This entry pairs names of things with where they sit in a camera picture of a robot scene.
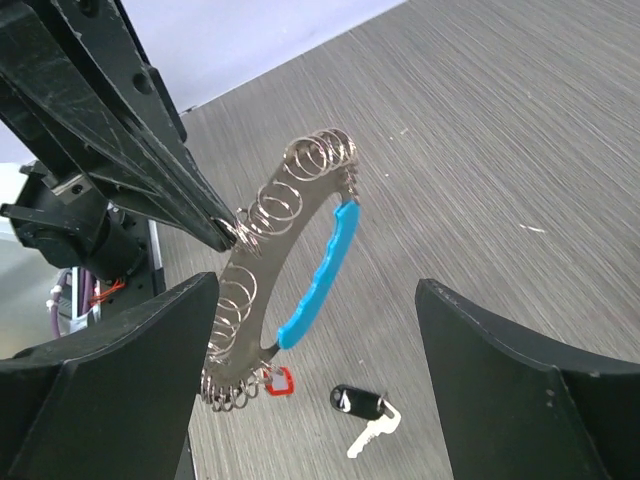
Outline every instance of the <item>red plastic tag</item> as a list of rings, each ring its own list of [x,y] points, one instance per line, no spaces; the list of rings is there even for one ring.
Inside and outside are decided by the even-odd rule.
[[[280,371],[270,371],[271,382],[266,384],[265,387],[269,395],[272,397],[288,396],[293,394],[295,390],[295,384],[293,382],[293,375],[287,367],[280,367]]]

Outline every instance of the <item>blue rubber handle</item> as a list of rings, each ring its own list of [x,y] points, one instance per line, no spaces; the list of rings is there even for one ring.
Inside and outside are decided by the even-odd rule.
[[[313,325],[356,234],[360,219],[360,206],[356,202],[340,205],[333,214],[336,217],[333,234],[311,287],[286,325],[278,329],[278,346],[283,350],[295,347]]]

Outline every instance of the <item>silver key blade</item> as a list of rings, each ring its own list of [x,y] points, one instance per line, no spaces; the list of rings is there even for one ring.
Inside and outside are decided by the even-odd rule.
[[[358,436],[358,438],[356,438],[356,441],[353,442],[353,444],[349,447],[349,450],[347,450],[347,457],[356,458],[358,454],[362,450],[364,450],[364,446],[367,443],[369,443],[375,437],[380,435],[380,433],[382,433],[379,428],[380,427],[379,423],[380,423],[380,420],[383,418],[388,418],[388,417],[383,415],[378,420],[371,420],[367,422],[367,428],[364,429],[364,432],[362,432]]]
[[[349,447],[349,450],[347,450],[347,457],[356,458],[358,454],[364,450],[364,446],[381,433],[390,434],[396,431],[400,424],[400,420],[402,419],[402,415],[400,415],[400,412],[387,402],[385,402],[385,407],[393,417],[388,416],[387,412],[385,412],[385,414],[378,420],[371,420],[367,422],[367,428],[364,429],[364,432],[356,438],[356,441],[353,442]]]

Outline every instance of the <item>key ring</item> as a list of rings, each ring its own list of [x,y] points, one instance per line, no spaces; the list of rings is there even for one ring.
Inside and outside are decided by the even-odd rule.
[[[243,408],[246,403],[236,401],[238,392],[264,383],[278,351],[293,348],[311,329],[358,227],[356,166],[355,145],[341,130],[295,140],[255,201],[238,211],[234,225],[227,225],[238,242],[220,276],[220,299],[200,385],[202,400],[214,411],[232,410],[226,408],[229,403]],[[341,203],[334,211],[324,259],[295,312],[278,329],[276,341],[263,349],[264,316],[278,274],[308,222],[335,193]]]

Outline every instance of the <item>black key fob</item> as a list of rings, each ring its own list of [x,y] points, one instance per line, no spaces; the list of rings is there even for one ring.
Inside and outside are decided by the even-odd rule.
[[[336,410],[365,420],[378,420],[385,411],[380,395],[349,385],[335,387],[329,401]]]

